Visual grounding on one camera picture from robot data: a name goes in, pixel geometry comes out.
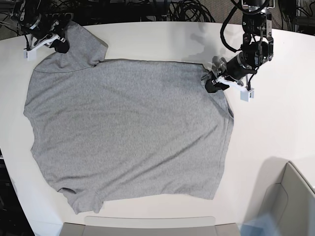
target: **t-shirt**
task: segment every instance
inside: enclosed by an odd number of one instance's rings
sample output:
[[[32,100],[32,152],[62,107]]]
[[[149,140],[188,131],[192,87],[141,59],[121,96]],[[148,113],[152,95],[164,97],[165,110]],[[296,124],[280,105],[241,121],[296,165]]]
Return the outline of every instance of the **t-shirt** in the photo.
[[[69,23],[70,49],[35,69],[24,114],[45,180],[75,213],[157,194],[212,199],[233,127],[201,64],[104,60],[107,47]]]

